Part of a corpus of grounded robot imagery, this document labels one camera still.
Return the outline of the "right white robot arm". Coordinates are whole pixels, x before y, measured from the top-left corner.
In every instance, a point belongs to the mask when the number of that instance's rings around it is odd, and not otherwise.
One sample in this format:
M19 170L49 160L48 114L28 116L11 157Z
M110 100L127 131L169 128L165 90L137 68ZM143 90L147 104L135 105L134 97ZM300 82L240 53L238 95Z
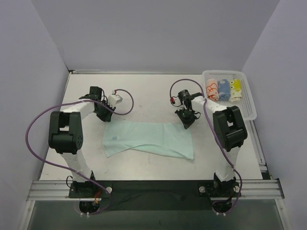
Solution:
M188 90L180 91L177 97L171 97L170 102L179 106L175 114L185 129L199 119L200 115L204 115L222 151L224 159L217 167L210 185L205 188L207 194L212 197L233 197L239 194L236 161L240 148L248 137L240 109L208 100L200 92L190 94Z

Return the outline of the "light green towel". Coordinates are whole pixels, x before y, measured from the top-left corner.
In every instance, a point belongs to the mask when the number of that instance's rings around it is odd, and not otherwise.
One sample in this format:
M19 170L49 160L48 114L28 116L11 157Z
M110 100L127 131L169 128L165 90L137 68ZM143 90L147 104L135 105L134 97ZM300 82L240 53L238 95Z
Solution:
M105 155L127 150L194 159L191 132L181 124L116 121L106 125L102 139Z

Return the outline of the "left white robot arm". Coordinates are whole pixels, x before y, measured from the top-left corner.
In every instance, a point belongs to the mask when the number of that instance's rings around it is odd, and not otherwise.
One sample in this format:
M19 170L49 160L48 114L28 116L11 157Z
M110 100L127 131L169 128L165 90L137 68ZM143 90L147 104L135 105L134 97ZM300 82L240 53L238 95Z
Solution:
M89 93L81 97L77 104L50 114L49 147L72 169L72 189L81 192L85 197L92 197L99 190L98 186L88 179L95 180L93 171L87 165L82 153L83 127L82 120L95 113L103 122L110 122L114 107L108 105L100 87L91 86Z

